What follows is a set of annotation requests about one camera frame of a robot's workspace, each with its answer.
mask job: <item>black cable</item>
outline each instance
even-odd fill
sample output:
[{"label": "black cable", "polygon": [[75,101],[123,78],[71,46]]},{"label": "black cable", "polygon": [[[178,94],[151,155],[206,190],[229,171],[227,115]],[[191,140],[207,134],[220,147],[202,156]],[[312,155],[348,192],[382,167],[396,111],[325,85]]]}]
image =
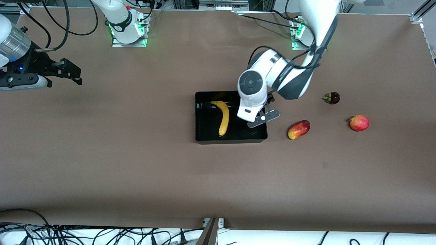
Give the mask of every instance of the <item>black cable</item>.
[{"label": "black cable", "polygon": [[389,233],[390,232],[386,233],[386,235],[383,237],[383,245],[385,245],[385,241],[386,241],[386,238],[388,237]]},{"label": "black cable", "polygon": [[125,229],[123,232],[119,233],[119,237],[115,240],[115,242],[114,242],[113,244],[114,244],[114,245],[118,245],[119,241],[121,240],[121,238],[122,238],[123,236],[129,237],[129,236],[127,235],[127,233],[129,233],[129,229]]},{"label": "black cable", "polygon": [[47,219],[45,219],[45,217],[41,213],[39,213],[33,209],[28,209],[28,208],[10,208],[10,209],[0,211],[0,213],[11,212],[11,211],[25,211],[25,212],[30,212],[30,213],[34,213],[34,214],[38,215],[44,221],[45,227],[47,228],[47,234],[50,236],[50,230],[48,230],[48,229],[51,228],[51,226],[48,223]]},{"label": "black cable", "polygon": [[157,229],[156,229],[156,228],[153,228],[150,232],[148,232],[147,234],[145,234],[145,236],[143,236],[143,237],[141,238],[141,240],[140,240],[136,245],[141,245],[141,244],[142,244],[142,241],[143,241],[143,240],[144,240],[148,235],[152,234],[154,230],[157,230]]},{"label": "black cable", "polygon": [[286,16],[282,15],[282,13],[279,12],[279,11],[277,11],[277,10],[271,10],[270,13],[276,13],[276,14],[278,14],[280,17],[282,17],[283,19],[285,19],[285,20],[291,20],[291,21],[292,21],[292,18],[289,18],[289,17],[286,17]]},{"label": "black cable", "polygon": [[318,245],[322,245],[322,244],[323,244],[324,239],[326,238],[327,234],[328,234],[328,231],[326,231],[326,233],[324,233],[324,235],[323,235],[323,237],[322,237],[320,243],[318,243]]},{"label": "black cable", "polygon": [[140,19],[139,21],[146,20],[148,17],[150,17],[152,11],[153,11],[153,9],[150,8],[150,13],[148,13],[147,17],[144,17],[144,18]]},{"label": "black cable", "polygon": [[97,237],[99,237],[99,236],[103,236],[103,235],[107,235],[108,233],[114,231],[115,229],[109,231],[108,233],[105,233],[105,234],[103,234],[103,235],[100,235],[100,233],[102,233],[104,230],[106,230],[106,229],[103,229],[103,230],[99,231],[99,232],[97,233],[97,235],[95,235],[94,240],[92,241],[92,245],[95,244],[95,240],[97,239]]},{"label": "black cable", "polygon": [[269,20],[263,20],[263,19],[259,19],[259,18],[256,18],[256,17],[251,17],[251,16],[247,16],[247,15],[241,15],[241,16],[246,17],[246,18],[250,18],[250,19],[254,19],[254,20],[260,20],[260,21],[271,23],[271,24],[278,25],[278,26],[284,26],[284,27],[288,27],[288,28],[292,28],[292,29],[298,29],[298,27],[293,27],[293,26],[290,26],[290,25],[280,24],[280,23],[269,21]]},{"label": "black cable", "polygon": [[38,215],[44,221],[44,223],[47,226],[50,226],[48,224],[48,221],[45,219],[45,217],[42,214],[40,214],[39,212],[37,212],[37,211],[35,211],[33,209],[28,209],[28,208],[11,208],[11,209],[6,209],[6,210],[3,210],[3,211],[0,211],[0,213],[11,212],[11,211],[26,211],[26,212],[34,213],[34,214]]},{"label": "black cable", "polygon": [[[91,0],[89,0],[89,2],[91,3],[92,8],[94,9],[94,14],[95,14],[95,26],[94,26],[94,29],[93,29],[92,31],[88,32],[88,33],[75,33],[75,32],[72,32],[72,31],[68,31],[69,33],[71,33],[71,34],[73,34],[73,35],[77,35],[77,36],[87,36],[87,35],[90,35],[90,34],[94,33],[94,31],[97,30],[97,27],[98,27],[98,25],[99,25],[99,16],[98,16],[98,14],[97,14],[97,10],[95,9],[94,3],[93,3]],[[59,23],[55,20],[55,18],[51,15],[51,13],[50,13],[50,11],[48,10],[47,6],[45,5],[44,1],[42,1],[42,6],[44,6],[44,9],[45,9],[45,11],[47,12],[48,16],[51,18],[51,20],[52,20],[52,21],[53,21],[57,26],[59,26],[60,28],[62,28],[64,31],[66,31],[66,29],[65,29],[63,26],[61,26],[61,24],[59,24]]]},{"label": "black cable", "polygon": [[109,243],[112,242],[112,240],[115,239],[120,233],[121,233],[121,229],[120,229],[120,232],[116,234],[116,236],[114,236],[112,239],[109,240],[109,242],[106,243],[106,245],[109,245]]},{"label": "black cable", "polygon": [[357,242],[357,245],[360,245],[360,242],[358,240],[354,239],[354,238],[350,239],[350,245],[353,245],[352,242]]},{"label": "black cable", "polygon": [[188,242],[186,241],[185,233],[183,232],[182,228],[180,228],[180,245],[185,245]]},{"label": "black cable", "polygon": [[309,52],[309,50],[306,50],[306,51],[304,51],[303,53],[301,53],[301,54],[299,54],[299,55],[296,55],[296,56],[293,57],[291,60],[293,61],[293,60],[295,60],[295,59],[297,59],[297,58],[300,58],[301,56],[307,54],[308,52]]},{"label": "black cable", "polygon": [[[183,233],[191,232],[191,231],[200,231],[200,230],[204,230],[204,228],[187,230],[187,231],[184,231]],[[167,243],[167,242],[168,242],[168,245],[169,245],[169,244],[171,243],[171,240],[172,240],[172,239],[176,238],[177,236],[179,236],[179,235],[181,235],[181,234],[182,234],[182,233],[179,233],[179,234],[177,234],[177,235],[174,235],[174,236],[170,237],[170,239],[164,241],[164,242],[162,243],[162,245],[165,245],[165,243]]]},{"label": "black cable", "polygon": [[286,4],[285,4],[285,15],[286,15],[286,17],[288,17],[289,19],[291,19],[291,17],[289,17],[289,15],[288,15],[288,4],[289,4],[289,0],[286,0]]},{"label": "black cable", "polygon": [[274,49],[274,48],[272,48],[272,47],[270,47],[270,46],[261,45],[261,46],[255,48],[255,49],[253,50],[253,52],[251,53],[250,59],[248,60],[248,64],[250,64],[251,59],[253,58],[254,53],[256,53],[256,51],[257,51],[258,49],[260,49],[260,48],[268,48],[268,49],[272,49],[272,50],[274,50],[276,53],[278,53],[280,56],[282,56],[283,58],[285,58],[285,56],[284,56],[283,54],[281,54],[280,52],[278,52],[276,49]]},{"label": "black cable", "polygon": [[21,3],[17,3],[18,4],[18,6],[20,7],[20,9],[27,15],[27,17],[29,17],[33,22],[35,22],[39,27],[41,27],[43,30],[44,30],[44,32],[47,34],[47,44],[45,45],[45,47],[44,48],[48,48],[48,46],[50,46],[50,43],[51,43],[51,35],[50,35],[50,33],[48,32],[48,30],[43,26],[43,25],[41,25],[41,23],[39,23],[35,18],[33,18],[24,8],[23,8],[23,5],[21,5]]},{"label": "black cable", "polygon": [[128,0],[126,0],[126,2],[130,3],[131,5],[133,5],[133,6],[135,6],[135,7],[139,7],[139,8],[142,8],[142,6],[141,6],[141,5],[136,5],[136,4],[134,4],[134,3],[132,3],[132,2],[130,2],[130,1],[128,1]]},{"label": "black cable", "polygon": [[70,11],[68,10],[68,4],[66,0],[62,0],[64,2],[64,7],[65,7],[65,15],[67,16],[67,26],[65,27],[65,34],[64,34],[64,39],[62,40],[62,42],[53,48],[53,50],[58,50],[60,49],[62,46],[64,46],[65,42],[67,41],[68,38],[68,33],[70,32]]}]

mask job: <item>table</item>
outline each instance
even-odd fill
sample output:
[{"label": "table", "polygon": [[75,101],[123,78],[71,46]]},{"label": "table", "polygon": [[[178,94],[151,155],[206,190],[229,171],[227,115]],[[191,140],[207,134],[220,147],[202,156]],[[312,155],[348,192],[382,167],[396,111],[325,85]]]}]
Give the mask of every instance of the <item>table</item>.
[{"label": "table", "polygon": [[[63,11],[52,11],[62,23]],[[91,9],[70,12],[72,31],[93,27]],[[31,14],[60,43],[44,9]],[[148,47],[111,48],[99,17],[94,34],[50,53],[82,69],[82,86],[53,78],[52,88],[1,94],[1,209],[33,208],[56,224],[197,227],[216,216],[236,229],[436,228],[436,69],[407,15],[339,15],[306,94],[275,95],[269,138],[232,145],[195,143],[194,94],[236,90],[257,46],[298,54],[289,29],[228,11],[164,11]],[[45,44],[27,17],[22,25]],[[336,105],[321,99],[331,91]],[[347,126],[356,114],[368,130]],[[310,132],[288,140],[303,119]]]}]

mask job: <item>banana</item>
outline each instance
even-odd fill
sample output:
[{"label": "banana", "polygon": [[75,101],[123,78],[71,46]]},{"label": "banana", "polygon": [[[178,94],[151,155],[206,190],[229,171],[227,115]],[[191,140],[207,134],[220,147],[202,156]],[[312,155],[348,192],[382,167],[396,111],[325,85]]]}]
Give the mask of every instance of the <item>banana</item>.
[{"label": "banana", "polygon": [[219,126],[218,135],[220,137],[223,137],[225,135],[225,132],[227,132],[227,127],[228,127],[228,117],[229,117],[228,107],[226,103],[222,102],[221,100],[212,101],[211,104],[218,107],[222,111],[222,121],[221,121],[221,125]]}]

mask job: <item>apple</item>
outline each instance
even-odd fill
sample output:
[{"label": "apple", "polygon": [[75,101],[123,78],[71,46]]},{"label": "apple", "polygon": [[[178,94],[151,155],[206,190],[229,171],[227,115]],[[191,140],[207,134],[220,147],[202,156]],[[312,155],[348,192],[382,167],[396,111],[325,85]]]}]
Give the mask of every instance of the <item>apple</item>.
[{"label": "apple", "polygon": [[353,116],[350,119],[350,127],[357,132],[363,131],[369,127],[369,120],[364,115]]},{"label": "apple", "polygon": [[288,130],[288,137],[290,140],[295,140],[301,137],[310,130],[310,122],[307,120],[299,121],[293,124]]}]

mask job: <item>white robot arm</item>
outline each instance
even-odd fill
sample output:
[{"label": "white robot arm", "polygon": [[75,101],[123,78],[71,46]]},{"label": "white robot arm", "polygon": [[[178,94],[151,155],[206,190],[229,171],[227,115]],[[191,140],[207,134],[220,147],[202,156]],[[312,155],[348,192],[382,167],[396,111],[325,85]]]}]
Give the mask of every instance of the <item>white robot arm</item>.
[{"label": "white robot arm", "polygon": [[67,59],[55,62],[25,32],[0,14],[0,91],[51,87],[48,76],[69,78],[82,84],[81,70]]},{"label": "white robot arm", "polygon": [[108,19],[114,37],[123,44],[131,44],[144,35],[141,27],[144,14],[128,8],[122,0],[92,0]]},{"label": "white robot arm", "polygon": [[[350,0],[363,3],[365,0]],[[307,90],[313,71],[318,65],[337,25],[340,0],[299,0],[306,26],[314,36],[313,44],[301,66],[269,49],[258,53],[248,64],[248,69],[238,80],[241,97],[238,117],[249,122],[250,127],[277,118],[261,112],[267,102],[268,87],[285,99],[298,99]]]}]

